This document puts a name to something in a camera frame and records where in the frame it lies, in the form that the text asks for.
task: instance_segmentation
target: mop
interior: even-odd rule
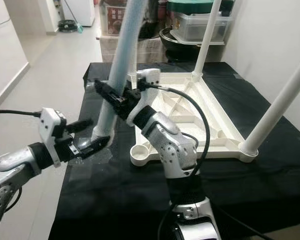
[[[80,23],[78,23],[77,19],[75,18],[74,13],[71,11],[71,8],[69,7],[69,5],[67,3],[67,0],[64,0],[64,2],[66,4],[66,6],[68,7],[68,9],[69,9],[69,11],[70,11],[75,23],[76,23],[78,33],[82,34],[82,32],[84,31],[84,28],[81,26]]]

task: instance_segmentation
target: black tablecloth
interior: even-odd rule
[[[107,80],[110,64],[91,63],[84,82]],[[140,64],[139,69],[191,72],[193,63]],[[226,63],[207,63],[204,80],[244,138],[269,107],[258,91]],[[102,100],[84,94],[80,119],[97,122]],[[89,138],[92,127],[77,134]],[[130,163],[133,127],[119,120],[113,144],[89,159],[69,162],[49,239],[154,240],[169,196],[161,164]],[[252,163],[206,159],[204,190],[215,204],[261,232],[300,223],[300,132],[284,117],[259,148]],[[223,239],[251,232],[214,210]]]

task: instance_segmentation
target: green lid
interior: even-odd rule
[[[214,0],[168,0],[167,9],[186,15],[209,14]],[[233,0],[222,0],[220,11],[231,11]]]

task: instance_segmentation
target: robotic arm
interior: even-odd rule
[[[177,201],[173,214],[175,222],[170,233],[175,239],[220,240],[216,221],[201,186],[199,172],[189,177],[197,165],[197,151],[193,141],[182,135],[180,129],[162,112],[148,104],[155,97],[145,84],[159,83],[158,69],[139,72],[138,88],[126,88],[117,95],[106,83],[96,80],[94,89],[114,108],[128,124],[136,125],[158,151],[164,167],[171,202]],[[60,166],[73,158],[87,158],[110,142],[110,136],[97,137],[85,146],[75,146],[72,133],[79,132],[91,121],[67,125],[63,114],[52,108],[43,108],[39,119],[42,143],[33,143],[19,151],[0,156],[0,220],[18,189],[51,165]]]

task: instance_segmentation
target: black cable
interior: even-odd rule
[[[228,218],[232,219],[233,221],[237,222],[238,224],[240,224],[241,226],[249,229],[251,232],[253,232],[255,235],[259,236],[260,238],[262,239],[265,239],[265,240],[274,240],[273,238],[271,237],[268,237],[266,235],[264,235],[263,233],[253,229],[252,227],[248,226],[247,224],[243,223],[242,221],[236,219],[234,216],[231,216],[229,213],[227,213],[225,210],[223,210],[221,207],[219,207],[218,205],[215,205],[212,203],[212,205],[218,209],[221,213],[223,213],[224,215],[226,215]]]
[[[6,210],[4,211],[5,213],[8,212],[10,209],[12,209],[17,204],[17,202],[19,201],[19,199],[21,197],[21,194],[22,194],[22,187],[19,188],[18,196],[16,196],[16,199],[14,200],[14,202],[6,208]]]
[[[34,116],[36,118],[40,118],[41,112],[40,111],[17,111],[17,110],[0,110],[0,114],[19,114],[19,115],[28,115]]]
[[[206,136],[205,136],[205,146],[204,146],[204,150],[203,150],[203,153],[201,155],[201,158],[198,162],[198,164],[196,165],[196,167],[194,168],[194,170],[192,171],[192,173],[190,174],[190,179],[189,179],[189,182],[188,184],[186,185],[184,191],[182,192],[185,192],[186,189],[192,184],[192,177],[194,175],[196,175],[196,173],[198,172],[198,170],[200,169],[200,166],[202,165],[203,163],[203,160],[206,158],[207,156],[207,153],[208,153],[208,148],[209,148],[209,145],[210,145],[210,128],[209,128],[209,124],[208,124],[208,121],[207,121],[207,118],[204,114],[204,112],[202,111],[202,109],[200,108],[200,106],[187,94],[185,94],[184,92],[182,91],[179,91],[179,90],[176,90],[176,89],[173,89],[173,88],[169,88],[169,87],[160,87],[160,86],[156,86],[156,85],[147,85],[149,86],[150,88],[154,88],[154,89],[159,89],[159,90],[163,90],[163,91],[166,91],[166,92],[172,92],[172,93],[175,93],[175,94],[178,94],[182,97],[184,97],[185,99],[187,99],[195,108],[196,110],[199,112],[202,120],[203,120],[203,123],[204,123],[204,128],[205,128],[205,133],[206,133]],[[187,136],[187,137],[190,137],[192,139],[196,139],[195,137],[189,135],[189,134],[184,134],[182,133],[183,135]],[[165,212],[165,214],[163,215],[162,219],[161,219],[161,222],[159,224],[159,227],[158,227],[158,232],[157,232],[157,239],[160,240],[160,233],[161,233],[161,228],[165,222],[165,220],[167,219],[167,217],[169,216],[169,214],[172,212],[172,210],[175,208],[175,206],[177,205],[177,202],[178,202],[178,199],[181,198],[181,195],[183,193],[180,194],[180,196],[177,198],[177,200],[175,202],[172,202],[170,207],[168,208],[168,210]],[[235,222],[237,222],[238,224],[242,225],[243,227],[249,229],[250,231],[252,231],[254,234],[258,235],[260,238],[262,239],[265,239],[265,240],[273,240],[272,238],[262,234],[261,232],[253,229],[252,227],[244,224],[243,222],[241,222],[240,220],[236,219],[235,217],[231,216],[229,213],[227,213],[226,211],[224,211],[223,209],[221,209],[219,206],[215,205],[216,208],[218,208],[220,210],[220,212],[222,212],[223,214],[225,214],[226,216],[228,216],[229,218],[231,218],[232,220],[234,220]]]
[[[0,25],[5,24],[5,23],[9,22],[10,20],[11,20],[11,18],[9,17],[8,20],[5,20],[5,21],[3,21],[3,22],[0,22]]]
[[[181,134],[186,136],[186,137],[189,137],[189,138],[193,139],[195,141],[195,148],[197,148],[199,146],[199,141],[194,136],[192,136],[188,133],[185,133],[185,132],[182,132]]]

